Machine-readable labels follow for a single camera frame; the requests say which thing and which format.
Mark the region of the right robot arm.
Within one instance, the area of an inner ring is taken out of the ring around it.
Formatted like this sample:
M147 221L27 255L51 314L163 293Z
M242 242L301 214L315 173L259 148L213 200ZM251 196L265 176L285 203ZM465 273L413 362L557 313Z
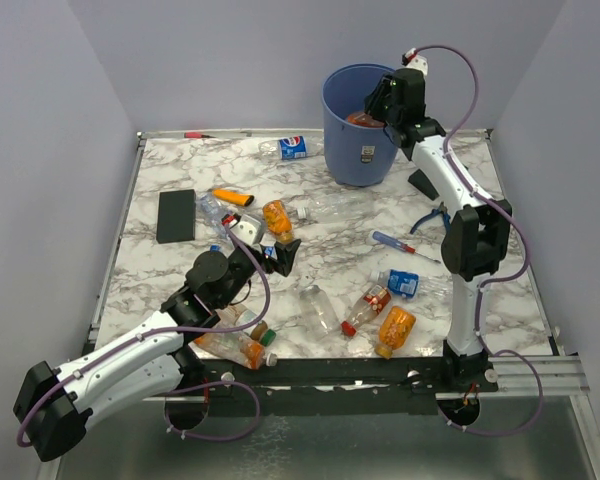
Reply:
M447 389L461 391L488 368L483 301L507 253L511 205L495 201L478 184L450 147L450 135L426 115L421 71L383 75L365 98L364 111L385 124L392 143L426 176L451 216L441 255L452 275L452 319L439 378Z

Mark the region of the clear bottle white cap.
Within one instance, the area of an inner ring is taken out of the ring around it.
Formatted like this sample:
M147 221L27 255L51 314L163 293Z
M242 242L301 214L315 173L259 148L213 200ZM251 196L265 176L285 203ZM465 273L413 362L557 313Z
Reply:
M315 198L296 209L302 220L336 223L358 220L374 212L374 202L367 196L329 195Z

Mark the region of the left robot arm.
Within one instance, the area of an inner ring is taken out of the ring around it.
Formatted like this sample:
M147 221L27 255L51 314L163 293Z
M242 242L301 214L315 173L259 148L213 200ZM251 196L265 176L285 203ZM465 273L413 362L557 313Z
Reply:
M160 308L131 331L73 361L51 367L42 361L26 373L13 412L19 422L16 443L32 448L47 462L81 442L106 417L157 394L207 390L205 366L193 342L221 345L244 354L254 346L243 325L222 323L220 311L233 303L253 275L291 273L301 243L276 243L275 253L256 250L240 240L230 255L201 253L185 281Z

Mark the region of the large crushed orange-label bottle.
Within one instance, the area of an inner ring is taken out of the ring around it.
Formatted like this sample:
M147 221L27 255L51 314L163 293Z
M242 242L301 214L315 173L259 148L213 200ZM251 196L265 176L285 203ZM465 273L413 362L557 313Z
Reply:
M364 111L353 112L347 116L346 121L350 124L364 127L364 128L383 128L385 124L381 121L375 120Z

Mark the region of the clear wide bottle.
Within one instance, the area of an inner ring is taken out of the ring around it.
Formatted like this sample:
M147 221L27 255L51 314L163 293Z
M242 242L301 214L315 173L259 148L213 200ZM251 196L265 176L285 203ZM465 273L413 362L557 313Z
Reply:
M338 316L324 290L311 285L299 293L302 317L312 336L318 340L331 335L339 329Z

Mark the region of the small orange juice bottle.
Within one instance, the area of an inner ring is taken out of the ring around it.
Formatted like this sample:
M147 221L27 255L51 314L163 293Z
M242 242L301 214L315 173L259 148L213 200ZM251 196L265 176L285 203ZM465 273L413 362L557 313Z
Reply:
M276 241L288 244L294 240L293 227L286 208L281 200L274 200L265 204L262 208L263 217L269 231Z

